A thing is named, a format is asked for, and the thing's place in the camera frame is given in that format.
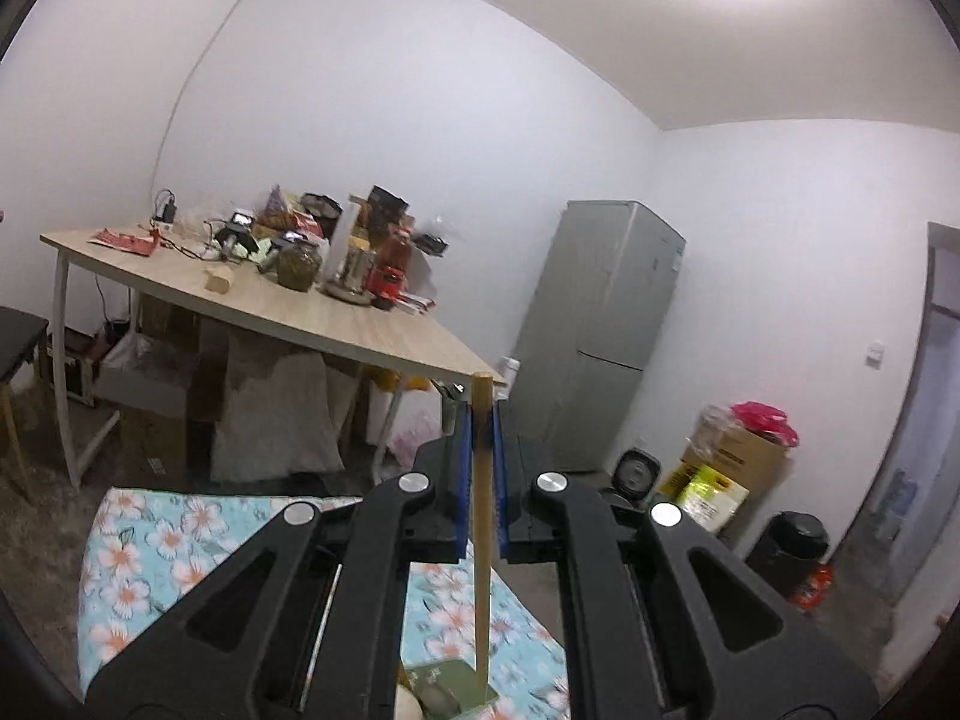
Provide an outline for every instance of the pink plastic bag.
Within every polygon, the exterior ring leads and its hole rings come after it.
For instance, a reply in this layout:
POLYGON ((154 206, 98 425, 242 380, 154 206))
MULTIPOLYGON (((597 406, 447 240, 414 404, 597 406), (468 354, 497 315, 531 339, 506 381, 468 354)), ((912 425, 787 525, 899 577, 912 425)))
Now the pink plastic bag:
POLYGON ((746 403, 731 406, 730 411, 751 433, 769 434, 784 446, 800 445, 797 431, 790 427, 790 423, 786 421, 786 412, 780 409, 768 406, 766 403, 748 400, 746 403))

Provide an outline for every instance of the black stool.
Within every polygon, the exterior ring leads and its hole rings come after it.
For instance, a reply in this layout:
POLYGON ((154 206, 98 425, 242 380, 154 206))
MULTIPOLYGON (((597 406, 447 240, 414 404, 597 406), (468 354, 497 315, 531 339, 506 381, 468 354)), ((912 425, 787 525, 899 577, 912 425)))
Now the black stool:
MULTIPOLYGON (((34 492, 30 484, 30 474, 27 471, 26 461, 20 449, 20 440, 16 435, 16 423, 13 421, 13 389, 10 380, 24 362, 34 357, 34 350, 40 348, 40 356, 47 356, 47 320, 33 314, 25 314, 16 309, 0 306, 0 401, 3 404, 4 420, 7 423, 7 433, 10 434, 10 445, 13 456, 20 466, 20 478, 23 493, 27 500, 34 502, 34 492)), ((45 370, 51 370, 49 361, 45 370)))

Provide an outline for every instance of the jar with dark contents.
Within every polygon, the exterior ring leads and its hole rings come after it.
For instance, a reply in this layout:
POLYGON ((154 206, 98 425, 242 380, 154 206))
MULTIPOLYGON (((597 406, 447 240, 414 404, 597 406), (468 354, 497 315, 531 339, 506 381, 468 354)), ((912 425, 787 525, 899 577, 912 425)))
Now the jar with dark contents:
POLYGON ((299 293, 309 292, 320 272, 320 253, 309 241, 286 247, 277 257, 277 284, 299 293))

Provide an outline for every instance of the trash can lid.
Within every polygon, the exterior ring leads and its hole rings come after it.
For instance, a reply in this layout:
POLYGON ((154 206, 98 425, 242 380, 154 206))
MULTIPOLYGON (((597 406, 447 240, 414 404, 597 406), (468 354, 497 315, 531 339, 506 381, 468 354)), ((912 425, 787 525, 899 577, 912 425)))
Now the trash can lid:
POLYGON ((824 523, 813 514, 781 512, 774 517, 770 536, 784 552, 802 560, 819 560, 830 546, 824 523))

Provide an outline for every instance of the wooden table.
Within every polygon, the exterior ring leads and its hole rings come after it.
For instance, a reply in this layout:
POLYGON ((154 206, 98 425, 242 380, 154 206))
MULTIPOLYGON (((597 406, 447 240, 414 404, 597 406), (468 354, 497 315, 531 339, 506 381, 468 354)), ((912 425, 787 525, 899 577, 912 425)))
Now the wooden table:
POLYGON ((58 251, 53 306, 54 392, 64 458, 75 488, 119 415, 114 413, 77 455, 64 373, 64 312, 71 265, 220 322, 400 373, 400 384, 374 455, 375 482, 379 481, 379 465, 407 378, 424 376, 466 388, 474 373, 489 373, 496 383, 501 381, 486 362, 432 317, 353 306, 318 290, 292 292, 261 276, 250 263, 231 265, 233 287, 226 295, 218 295, 205 289, 205 269, 210 263, 166 248, 158 248, 150 257, 139 257, 90 244, 88 239, 97 231, 70 230, 40 236, 42 242, 58 251))

